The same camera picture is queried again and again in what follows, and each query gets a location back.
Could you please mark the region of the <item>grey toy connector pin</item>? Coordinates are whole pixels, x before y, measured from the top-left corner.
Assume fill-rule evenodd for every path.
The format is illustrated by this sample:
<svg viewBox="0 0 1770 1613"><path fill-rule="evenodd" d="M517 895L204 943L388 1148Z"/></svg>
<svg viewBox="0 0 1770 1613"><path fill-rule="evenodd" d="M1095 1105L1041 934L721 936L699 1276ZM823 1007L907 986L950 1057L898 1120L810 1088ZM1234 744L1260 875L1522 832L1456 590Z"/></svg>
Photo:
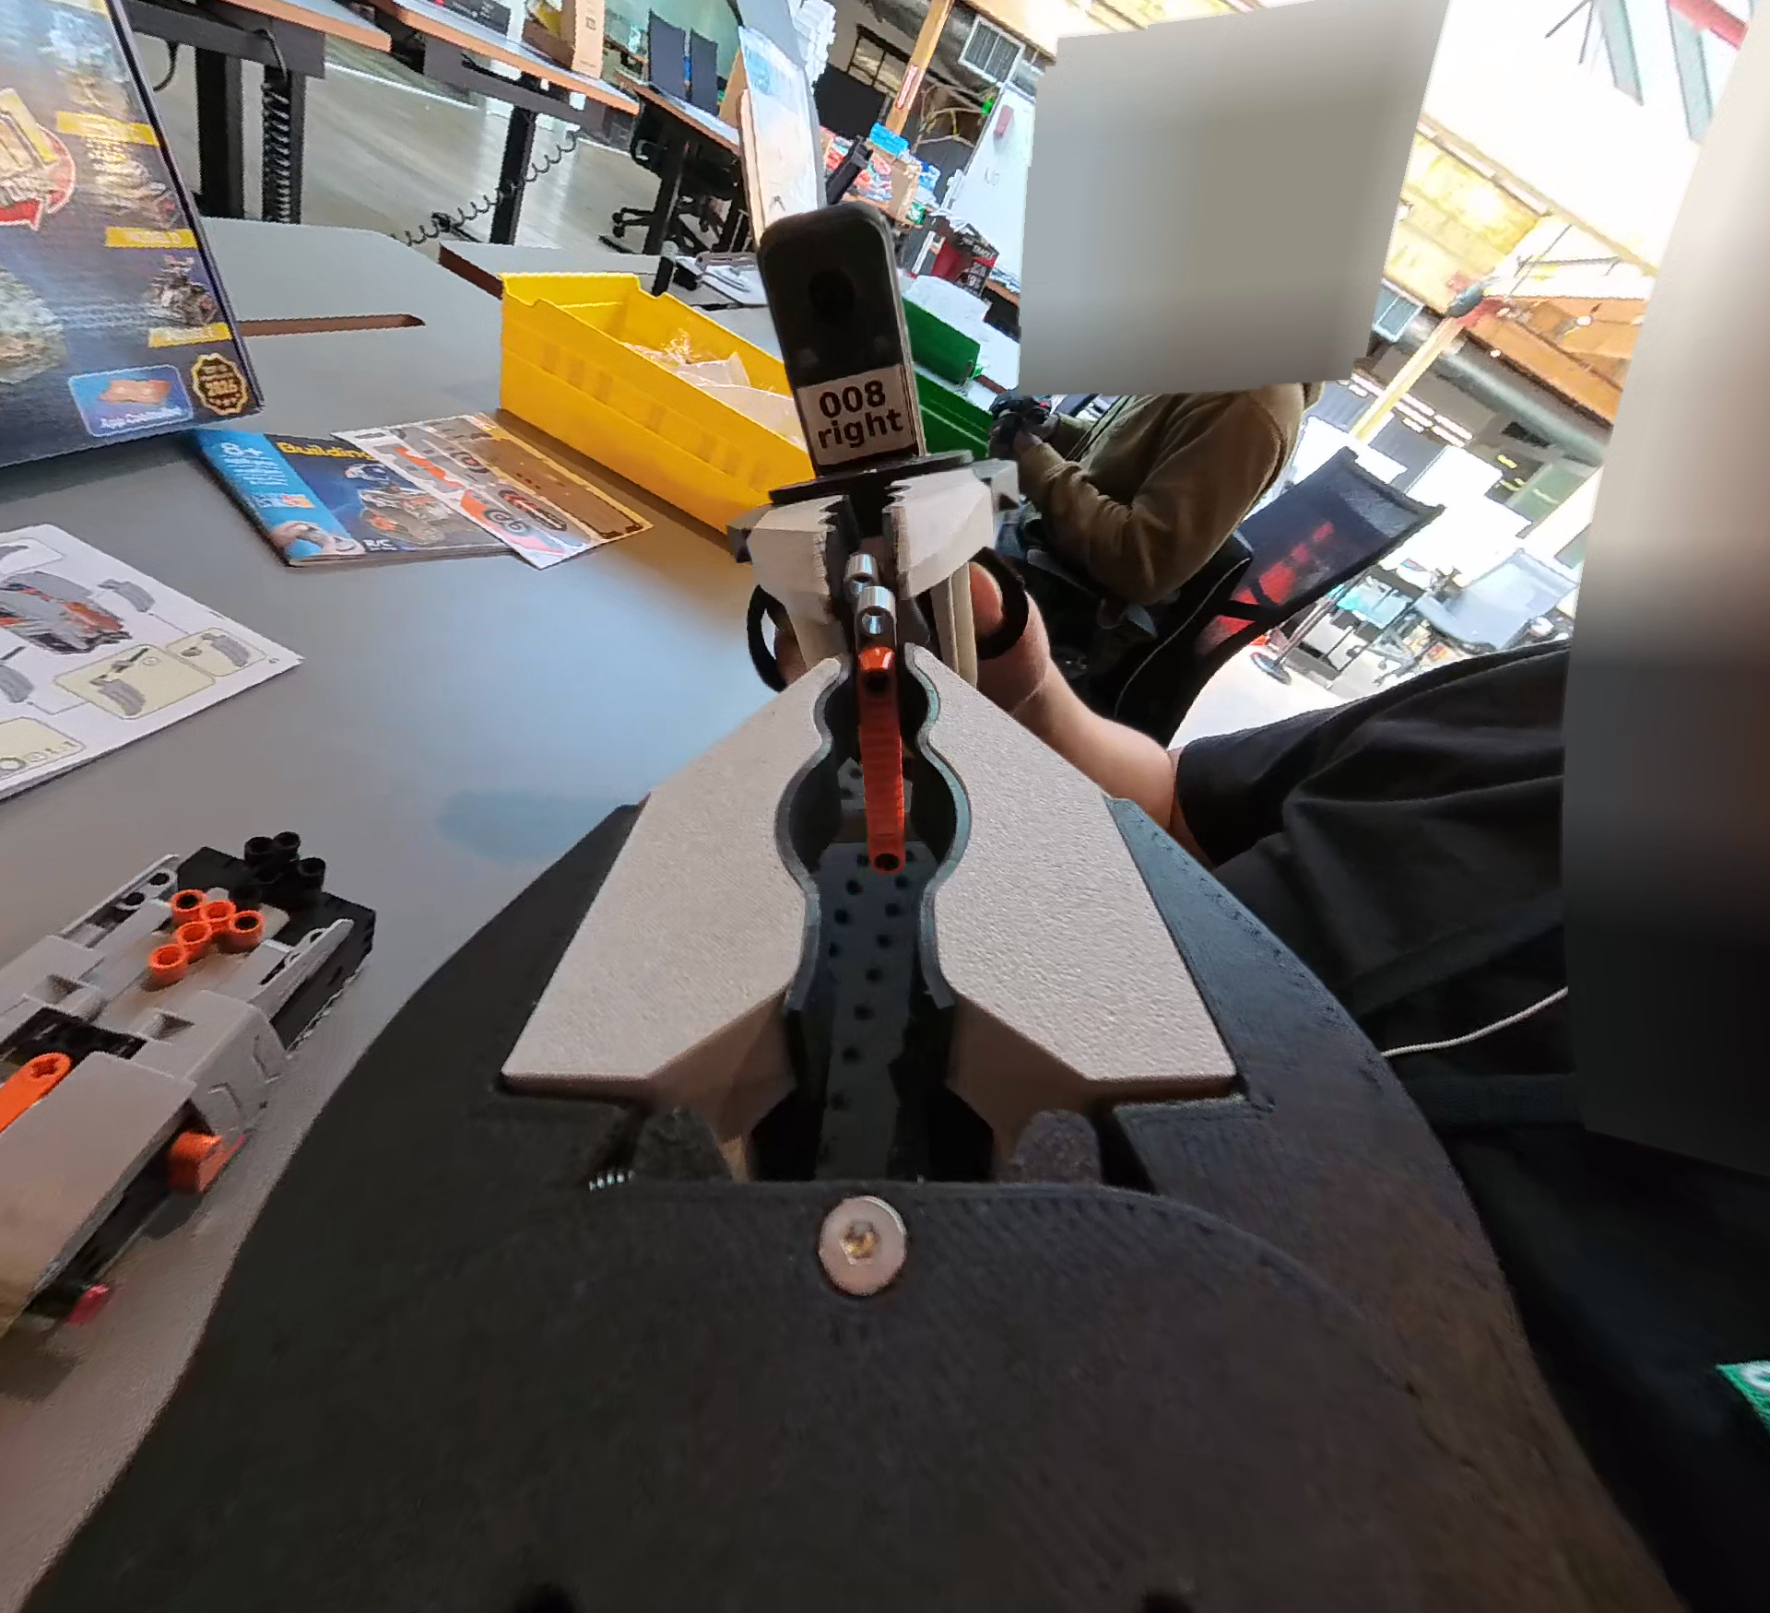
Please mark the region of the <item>grey toy connector pin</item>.
<svg viewBox="0 0 1770 1613"><path fill-rule="evenodd" d="M855 549L846 559L836 601L857 657L870 650L898 650L896 590L872 551Z"/></svg>

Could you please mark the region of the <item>white display board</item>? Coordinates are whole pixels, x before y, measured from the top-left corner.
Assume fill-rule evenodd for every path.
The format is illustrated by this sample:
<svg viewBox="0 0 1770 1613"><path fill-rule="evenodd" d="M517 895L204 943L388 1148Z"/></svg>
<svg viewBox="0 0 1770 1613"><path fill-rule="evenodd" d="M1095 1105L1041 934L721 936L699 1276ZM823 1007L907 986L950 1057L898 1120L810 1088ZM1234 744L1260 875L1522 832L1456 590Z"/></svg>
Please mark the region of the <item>white display board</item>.
<svg viewBox="0 0 1770 1613"><path fill-rule="evenodd" d="M751 226L764 237L784 217L827 206L822 128L796 53L743 25L740 57L742 172Z"/></svg>

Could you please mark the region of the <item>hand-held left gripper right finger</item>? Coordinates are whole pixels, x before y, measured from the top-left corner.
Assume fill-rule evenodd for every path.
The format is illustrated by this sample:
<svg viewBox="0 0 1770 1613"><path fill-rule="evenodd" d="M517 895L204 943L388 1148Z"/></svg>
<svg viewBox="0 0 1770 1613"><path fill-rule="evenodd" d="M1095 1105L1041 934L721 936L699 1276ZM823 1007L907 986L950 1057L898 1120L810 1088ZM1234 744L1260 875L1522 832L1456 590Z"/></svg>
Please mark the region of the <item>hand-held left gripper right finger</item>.
<svg viewBox="0 0 1770 1613"><path fill-rule="evenodd" d="M1216 1099L1236 1068L1108 795L963 676L907 655L957 791L928 891L954 1007L946 1081L1009 1153L1039 1112Z"/></svg>

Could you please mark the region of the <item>sticker sheet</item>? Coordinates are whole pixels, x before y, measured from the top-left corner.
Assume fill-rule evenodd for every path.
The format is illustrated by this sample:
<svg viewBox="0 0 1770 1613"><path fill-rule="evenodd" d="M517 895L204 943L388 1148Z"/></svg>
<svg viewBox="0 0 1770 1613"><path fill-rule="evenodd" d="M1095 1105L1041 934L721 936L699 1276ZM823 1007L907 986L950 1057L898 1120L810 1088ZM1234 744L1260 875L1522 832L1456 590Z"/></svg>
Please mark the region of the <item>sticker sheet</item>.
<svg viewBox="0 0 1770 1613"><path fill-rule="evenodd" d="M652 529L649 518L524 443L487 414L359 429L347 440L535 568Z"/></svg>

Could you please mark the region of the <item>robot building kit box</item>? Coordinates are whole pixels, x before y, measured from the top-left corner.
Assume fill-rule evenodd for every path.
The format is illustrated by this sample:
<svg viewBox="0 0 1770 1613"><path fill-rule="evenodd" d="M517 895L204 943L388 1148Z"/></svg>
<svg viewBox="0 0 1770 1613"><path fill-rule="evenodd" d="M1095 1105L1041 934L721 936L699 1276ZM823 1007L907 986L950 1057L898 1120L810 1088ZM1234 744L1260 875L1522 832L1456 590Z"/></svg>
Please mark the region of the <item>robot building kit box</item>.
<svg viewBox="0 0 1770 1613"><path fill-rule="evenodd" d="M2 466L262 406L121 0L2 0Z"/></svg>

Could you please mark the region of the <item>black mesh office chair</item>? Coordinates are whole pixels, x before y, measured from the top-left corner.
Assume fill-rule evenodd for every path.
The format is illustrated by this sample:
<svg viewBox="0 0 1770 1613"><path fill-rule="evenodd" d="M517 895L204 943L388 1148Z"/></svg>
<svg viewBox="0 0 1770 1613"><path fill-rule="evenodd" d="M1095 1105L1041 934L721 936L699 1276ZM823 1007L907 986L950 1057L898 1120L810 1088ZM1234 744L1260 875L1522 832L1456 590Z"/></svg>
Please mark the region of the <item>black mesh office chair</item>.
<svg viewBox="0 0 1770 1613"><path fill-rule="evenodd" d="M1095 705L1169 739L1208 679L1242 648L1396 551L1443 512L1335 451L1238 525L1182 585L1156 637L1095 679Z"/></svg>

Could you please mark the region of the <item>person's black top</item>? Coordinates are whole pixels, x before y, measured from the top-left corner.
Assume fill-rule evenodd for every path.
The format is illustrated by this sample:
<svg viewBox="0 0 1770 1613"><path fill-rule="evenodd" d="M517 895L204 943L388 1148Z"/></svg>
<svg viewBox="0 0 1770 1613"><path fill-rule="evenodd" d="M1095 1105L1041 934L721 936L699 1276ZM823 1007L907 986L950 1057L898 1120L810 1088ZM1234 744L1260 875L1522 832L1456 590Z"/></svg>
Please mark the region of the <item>person's black top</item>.
<svg viewBox="0 0 1770 1613"><path fill-rule="evenodd" d="M1359 1025L1398 1051L1545 1380L1679 1597L1766 1609L1766 1177L1589 1129L1563 988L1456 1036Z"/></svg>

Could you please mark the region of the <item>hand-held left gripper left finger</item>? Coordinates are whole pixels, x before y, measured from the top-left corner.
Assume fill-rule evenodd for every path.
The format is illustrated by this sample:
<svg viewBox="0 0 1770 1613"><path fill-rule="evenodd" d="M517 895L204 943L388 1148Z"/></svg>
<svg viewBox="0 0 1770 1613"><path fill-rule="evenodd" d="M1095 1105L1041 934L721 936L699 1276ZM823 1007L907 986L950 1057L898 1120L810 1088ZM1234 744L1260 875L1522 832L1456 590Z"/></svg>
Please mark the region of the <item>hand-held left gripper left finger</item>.
<svg viewBox="0 0 1770 1613"><path fill-rule="evenodd" d="M842 834L849 676L812 665L652 789L502 1062L511 1090L691 1111L762 1151L797 1085L786 1016Z"/></svg>

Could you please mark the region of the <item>wooden background desk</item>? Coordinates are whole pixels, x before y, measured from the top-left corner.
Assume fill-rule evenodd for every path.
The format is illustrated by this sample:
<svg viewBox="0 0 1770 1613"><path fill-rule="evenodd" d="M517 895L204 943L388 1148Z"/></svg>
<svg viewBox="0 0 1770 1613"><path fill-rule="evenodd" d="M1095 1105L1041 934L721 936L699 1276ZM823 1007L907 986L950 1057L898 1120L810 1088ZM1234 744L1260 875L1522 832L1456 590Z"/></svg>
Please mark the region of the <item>wooden background desk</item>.
<svg viewBox="0 0 1770 1613"><path fill-rule="evenodd" d="M202 215L243 219L245 81L262 70L258 215L303 217L308 87L327 68L333 38L386 55L375 23L329 0L121 0L132 31L188 49L195 61L197 202Z"/></svg>
<svg viewBox="0 0 1770 1613"><path fill-rule="evenodd" d="M602 77L572 72L446 5L426 0L333 1L372 20L403 64L507 107L498 185L489 204L491 241L496 245L515 243L528 187L546 170L546 163L535 159L543 118L604 139L613 116L637 116L637 100Z"/></svg>

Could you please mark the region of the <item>cardboard box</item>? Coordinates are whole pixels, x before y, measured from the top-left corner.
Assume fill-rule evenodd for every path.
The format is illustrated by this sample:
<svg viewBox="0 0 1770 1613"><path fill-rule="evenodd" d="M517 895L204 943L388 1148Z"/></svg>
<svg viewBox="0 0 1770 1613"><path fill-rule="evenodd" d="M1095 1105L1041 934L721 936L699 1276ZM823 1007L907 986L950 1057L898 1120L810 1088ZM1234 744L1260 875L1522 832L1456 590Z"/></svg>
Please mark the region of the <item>cardboard box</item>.
<svg viewBox="0 0 1770 1613"><path fill-rule="evenodd" d="M606 0L526 0L522 44L578 76L602 76Z"/></svg>

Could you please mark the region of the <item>clear plastic bags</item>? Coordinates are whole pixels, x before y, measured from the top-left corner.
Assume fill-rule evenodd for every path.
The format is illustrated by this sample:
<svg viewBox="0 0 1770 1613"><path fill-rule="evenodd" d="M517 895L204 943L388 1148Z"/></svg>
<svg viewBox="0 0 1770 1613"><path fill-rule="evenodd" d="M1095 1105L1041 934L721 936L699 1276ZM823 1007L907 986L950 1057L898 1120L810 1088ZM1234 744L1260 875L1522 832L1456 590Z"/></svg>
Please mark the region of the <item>clear plastic bags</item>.
<svg viewBox="0 0 1770 1613"><path fill-rule="evenodd" d="M803 442L797 410L779 362L708 345L706 330L697 325L669 326L662 334L647 330L637 336L621 334L617 341L637 360L691 384L716 399L719 406L749 417L773 434Z"/></svg>

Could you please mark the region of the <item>person's right hand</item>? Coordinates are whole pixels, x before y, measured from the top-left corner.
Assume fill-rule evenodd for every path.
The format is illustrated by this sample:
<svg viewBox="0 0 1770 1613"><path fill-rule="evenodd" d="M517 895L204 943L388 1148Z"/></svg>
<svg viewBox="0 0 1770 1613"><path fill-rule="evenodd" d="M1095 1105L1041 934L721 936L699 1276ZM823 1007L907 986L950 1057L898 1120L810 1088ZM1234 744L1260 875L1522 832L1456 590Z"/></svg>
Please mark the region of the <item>person's right hand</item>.
<svg viewBox="0 0 1770 1613"><path fill-rule="evenodd" d="M1177 798L1179 754L1082 702L1054 661L1035 601L1026 603L1015 642L985 657L985 642L1006 635L1007 598L980 561L968 564L968 583L981 692L1106 795L1138 804L1171 837L1197 849Z"/></svg>

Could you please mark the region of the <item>grey desk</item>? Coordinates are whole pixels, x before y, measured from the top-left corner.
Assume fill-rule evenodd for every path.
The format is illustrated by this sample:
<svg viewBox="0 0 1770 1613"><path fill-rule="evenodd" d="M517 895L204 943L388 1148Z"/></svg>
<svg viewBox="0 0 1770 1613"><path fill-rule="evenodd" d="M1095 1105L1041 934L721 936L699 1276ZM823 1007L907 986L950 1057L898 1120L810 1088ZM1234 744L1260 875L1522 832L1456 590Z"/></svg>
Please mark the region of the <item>grey desk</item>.
<svg viewBox="0 0 1770 1613"><path fill-rule="evenodd" d="M295 828L379 919L362 971L189 1218L130 1246L87 1326L3 1337L3 1609L18 1609L169 1399L321 1107L409 995L610 810L764 698L719 536L652 529L550 570L511 555L288 568L163 436L3 471L52 523L297 652L295 672L3 800L3 958L160 854Z"/></svg>

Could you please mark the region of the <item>orange toy building beam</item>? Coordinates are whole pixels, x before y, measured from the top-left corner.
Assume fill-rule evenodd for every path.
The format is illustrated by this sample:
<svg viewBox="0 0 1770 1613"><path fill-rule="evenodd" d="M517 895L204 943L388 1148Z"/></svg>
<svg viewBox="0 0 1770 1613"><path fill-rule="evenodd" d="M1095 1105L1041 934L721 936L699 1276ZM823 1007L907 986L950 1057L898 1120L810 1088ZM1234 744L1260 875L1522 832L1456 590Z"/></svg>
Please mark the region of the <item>orange toy building beam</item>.
<svg viewBox="0 0 1770 1613"><path fill-rule="evenodd" d="M898 655L885 642L855 659L857 748L866 810L868 858L881 873L903 867L905 811L898 707Z"/></svg>

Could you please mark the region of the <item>yellow plastic bin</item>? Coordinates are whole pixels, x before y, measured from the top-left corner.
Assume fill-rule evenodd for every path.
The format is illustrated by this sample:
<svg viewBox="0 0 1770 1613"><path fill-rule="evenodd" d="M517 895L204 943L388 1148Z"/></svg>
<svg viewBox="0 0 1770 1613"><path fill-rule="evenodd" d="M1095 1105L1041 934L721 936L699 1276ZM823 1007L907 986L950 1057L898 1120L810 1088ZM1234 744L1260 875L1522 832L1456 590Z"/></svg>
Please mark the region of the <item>yellow plastic bin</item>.
<svg viewBox="0 0 1770 1613"><path fill-rule="evenodd" d="M708 345L779 362L706 312L626 272L515 272L500 313L500 406L691 518L721 531L812 477L805 440L719 406L617 341L697 325Z"/></svg>

